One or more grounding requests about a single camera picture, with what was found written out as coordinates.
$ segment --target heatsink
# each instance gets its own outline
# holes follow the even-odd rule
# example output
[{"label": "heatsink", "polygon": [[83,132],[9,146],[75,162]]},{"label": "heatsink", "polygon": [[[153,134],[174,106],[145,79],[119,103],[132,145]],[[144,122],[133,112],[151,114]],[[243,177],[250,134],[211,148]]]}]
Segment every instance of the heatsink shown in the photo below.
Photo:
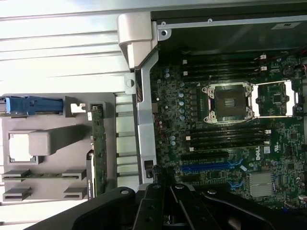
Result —
[{"label": "heatsink", "polygon": [[271,172],[255,172],[249,175],[249,192],[252,197],[272,196],[274,191]]}]

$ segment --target circuit board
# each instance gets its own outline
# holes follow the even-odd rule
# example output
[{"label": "circuit board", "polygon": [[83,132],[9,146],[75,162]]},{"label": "circuit board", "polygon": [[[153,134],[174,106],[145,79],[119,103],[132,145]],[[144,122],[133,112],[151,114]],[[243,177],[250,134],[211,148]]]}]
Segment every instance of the circuit board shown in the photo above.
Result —
[{"label": "circuit board", "polygon": [[151,71],[158,164],[197,191],[305,207],[300,59],[286,52],[181,56]]},{"label": "circuit board", "polygon": [[105,192],[106,186],[106,137],[102,105],[93,106],[91,110],[93,126],[95,196]]}]

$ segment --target metal panel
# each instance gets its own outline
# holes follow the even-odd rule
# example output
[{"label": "metal panel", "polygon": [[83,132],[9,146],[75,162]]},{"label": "metal panel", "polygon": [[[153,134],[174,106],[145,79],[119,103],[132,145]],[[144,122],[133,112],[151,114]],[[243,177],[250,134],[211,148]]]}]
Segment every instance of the metal panel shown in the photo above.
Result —
[{"label": "metal panel", "polygon": [[[279,0],[282,2],[303,2],[302,0]],[[155,10],[171,10],[196,7],[212,7],[217,5],[242,5],[242,4],[265,4],[272,3],[271,0],[156,0],[156,1],[139,1],[139,0],[7,0],[0,1],[0,15],[2,17],[32,16],[42,14],[62,14],[76,12],[96,12],[96,11],[113,11],[132,9],[152,8]]]}]

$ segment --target ram slot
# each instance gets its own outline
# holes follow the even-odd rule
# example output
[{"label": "ram slot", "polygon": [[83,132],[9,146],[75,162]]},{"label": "ram slot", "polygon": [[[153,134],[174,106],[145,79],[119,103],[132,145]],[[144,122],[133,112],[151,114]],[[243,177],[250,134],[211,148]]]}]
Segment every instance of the ram slot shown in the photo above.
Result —
[{"label": "ram slot", "polygon": [[225,151],[202,152],[202,153],[185,154],[180,156],[182,161],[194,161],[194,160],[217,159],[217,158],[228,158],[228,157],[229,153]]},{"label": "ram slot", "polygon": [[257,130],[266,130],[265,125],[250,125],[250,126],[230,126],[230,127],[214,127],[214,128],[202,128],[191,129],[186,132],[187,135],[192,134],[211,134],[211,133],[223,133],[223,132],[252,132]]}]

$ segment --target blue plastic tab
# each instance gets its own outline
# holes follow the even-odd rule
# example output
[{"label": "blue plastic tab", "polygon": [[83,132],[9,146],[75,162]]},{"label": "blue plastic tab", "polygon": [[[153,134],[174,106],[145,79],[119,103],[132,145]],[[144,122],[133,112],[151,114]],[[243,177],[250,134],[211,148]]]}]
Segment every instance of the blue plastic tab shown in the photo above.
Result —
[{"label": "blue plastic tab", "polygon": [[2,100],[6,103],[7,113],[21,113],[35,115],[36,112],[63,113],[63,100],[44,97],[5,97]]}]

